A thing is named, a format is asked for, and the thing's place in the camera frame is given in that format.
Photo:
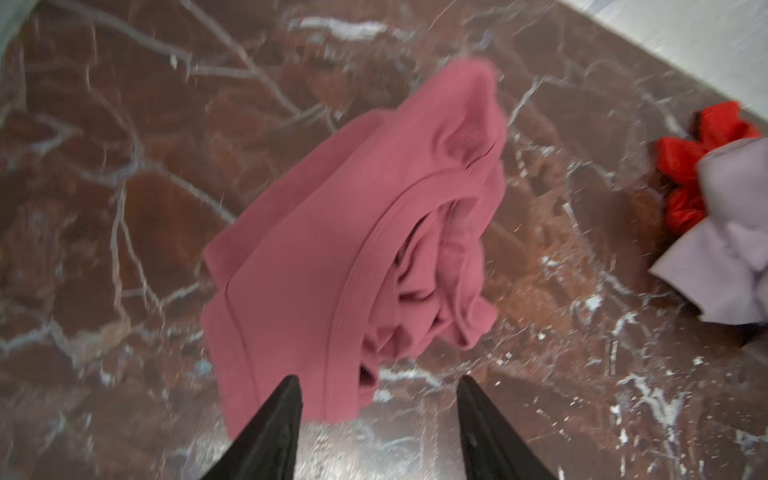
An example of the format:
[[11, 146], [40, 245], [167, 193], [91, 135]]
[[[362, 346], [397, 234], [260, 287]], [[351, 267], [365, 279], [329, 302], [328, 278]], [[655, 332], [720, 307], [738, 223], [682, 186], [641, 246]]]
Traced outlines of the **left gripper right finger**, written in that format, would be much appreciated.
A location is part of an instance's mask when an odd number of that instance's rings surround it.
[[467, 479], [556, 479], [471, 376], [456, 392]]

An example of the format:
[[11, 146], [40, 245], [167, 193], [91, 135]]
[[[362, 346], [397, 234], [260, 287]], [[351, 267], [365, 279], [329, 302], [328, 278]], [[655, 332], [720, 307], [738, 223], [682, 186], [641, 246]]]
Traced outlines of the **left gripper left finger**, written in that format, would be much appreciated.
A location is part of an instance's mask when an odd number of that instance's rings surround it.
[[302, 408], [299, 378], [289, 375], [202, 480], [292, 480]]

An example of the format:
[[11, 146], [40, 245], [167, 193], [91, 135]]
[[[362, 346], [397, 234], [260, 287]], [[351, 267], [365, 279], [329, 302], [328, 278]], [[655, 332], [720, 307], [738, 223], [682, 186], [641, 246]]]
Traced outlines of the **dark pink cloth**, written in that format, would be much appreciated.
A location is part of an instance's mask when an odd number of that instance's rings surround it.
[[217, 290], [202, 327], [231, 437], [287, 376], [305, 420], [347, 421], [382, 363], [490, 330], [481, 237], [506, 189], [497, 85], [490, 62], [451, 61], [325, 140], [206, 247]]

